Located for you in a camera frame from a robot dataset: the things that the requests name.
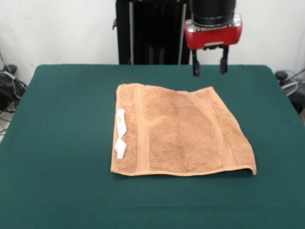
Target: terry cloth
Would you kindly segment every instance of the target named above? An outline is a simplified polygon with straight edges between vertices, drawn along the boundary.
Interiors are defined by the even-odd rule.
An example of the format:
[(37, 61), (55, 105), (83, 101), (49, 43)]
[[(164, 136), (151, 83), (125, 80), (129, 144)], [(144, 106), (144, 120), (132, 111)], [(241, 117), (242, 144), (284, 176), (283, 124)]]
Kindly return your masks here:
[[(112, 149), (113, 173), (196, 176), (250, 169), (256, 174), (251, 145), (212, 87), (186, 92), (132, 83), (120, 85), (116, 95), (116, 112), (125, 111), (127, 147), (123, 159)], [(115, 121), (113, 146), (117, 139)]]

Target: fabric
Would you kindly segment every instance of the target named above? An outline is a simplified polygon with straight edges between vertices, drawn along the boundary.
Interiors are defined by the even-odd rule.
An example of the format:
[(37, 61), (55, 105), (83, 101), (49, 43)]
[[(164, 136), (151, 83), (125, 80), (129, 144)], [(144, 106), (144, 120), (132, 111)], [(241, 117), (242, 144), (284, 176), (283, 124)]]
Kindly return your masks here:
[(251, 145), (212, 87), (190, 93), (132, 83), (120, 85), (116, 95), (128, 131), (118, 159), (115, 118), (112, 172), (196, 176), (247, 168), (256, 174)]
[[(0, 144), (0, 229), (303, 229), (304, 124), (266, 66), (39, 66)], [(110, 172), (120, 84), (213, 86), (254, 152), (207, 176)]]

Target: table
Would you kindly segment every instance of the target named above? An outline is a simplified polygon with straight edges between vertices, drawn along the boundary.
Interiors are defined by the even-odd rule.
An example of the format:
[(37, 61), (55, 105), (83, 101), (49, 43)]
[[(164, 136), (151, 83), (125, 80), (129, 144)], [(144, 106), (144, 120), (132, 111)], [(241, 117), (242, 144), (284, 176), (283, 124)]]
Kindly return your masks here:
[[(110, 172), (122, 83), (213, 86), (252, 144), (258, 174)], [(304, 228), (305, 128), (266, 66), (43, 65), (0, 145), (1, 229)]]

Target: towel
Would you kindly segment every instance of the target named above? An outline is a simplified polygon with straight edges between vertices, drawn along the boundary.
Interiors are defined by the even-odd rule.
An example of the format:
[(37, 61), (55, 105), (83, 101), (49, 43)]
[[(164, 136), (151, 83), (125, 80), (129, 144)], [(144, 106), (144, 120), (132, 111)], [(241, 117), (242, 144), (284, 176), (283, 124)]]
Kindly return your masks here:
[(186, 92), (132, 83), (120, 85), (116, 94), (116, 111), (125, 111), (127, 147), (122, 159), (112, 149), (113, 173), (196, 176), (250, 169), (256, 174), (251, 145), (212, 87)]

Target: towel tag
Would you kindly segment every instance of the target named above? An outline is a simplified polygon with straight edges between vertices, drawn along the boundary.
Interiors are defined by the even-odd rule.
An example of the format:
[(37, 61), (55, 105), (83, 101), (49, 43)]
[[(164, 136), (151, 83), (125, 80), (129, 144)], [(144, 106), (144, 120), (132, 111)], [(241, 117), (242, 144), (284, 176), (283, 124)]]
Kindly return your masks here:
[(125, 114), (124, 110), (118, 109), (116, 115), (116, 126), (118, 130), (119, 138), (122, 138), (127, 131), (124, 114)]
[(123, 159), (126, 147), (127, 147), (126, 143), (124, 143), (124, 141), (122, 139), (118, 138), (118, 140), (116, 141), (116, 143), (114, 145), (114, 149), (118, 153), (118, 155), (117, 155), (118, 159)]

